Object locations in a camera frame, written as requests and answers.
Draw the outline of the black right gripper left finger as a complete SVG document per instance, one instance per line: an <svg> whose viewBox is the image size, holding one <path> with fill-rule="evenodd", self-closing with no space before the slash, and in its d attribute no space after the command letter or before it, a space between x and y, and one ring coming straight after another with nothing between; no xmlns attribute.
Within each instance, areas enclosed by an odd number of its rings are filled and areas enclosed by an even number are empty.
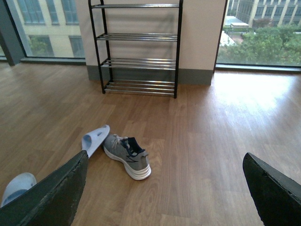
<svg viewBox="0 0 301 226"><path fill-rule="evenodd" d="M64 165L0 209L2 226L69 226L85 187L88 154Z"/></svg>

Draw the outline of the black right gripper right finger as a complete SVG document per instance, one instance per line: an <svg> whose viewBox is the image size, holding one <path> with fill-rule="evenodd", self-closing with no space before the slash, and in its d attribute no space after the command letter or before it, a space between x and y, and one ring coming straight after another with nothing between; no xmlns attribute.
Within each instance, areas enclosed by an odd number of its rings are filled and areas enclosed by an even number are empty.
<svg viewBox="0 0 301 226"><path fill-rule="evenodd" d="M301 224L301 185L252 153L243 158L246 182L265 226Z"/></svg>

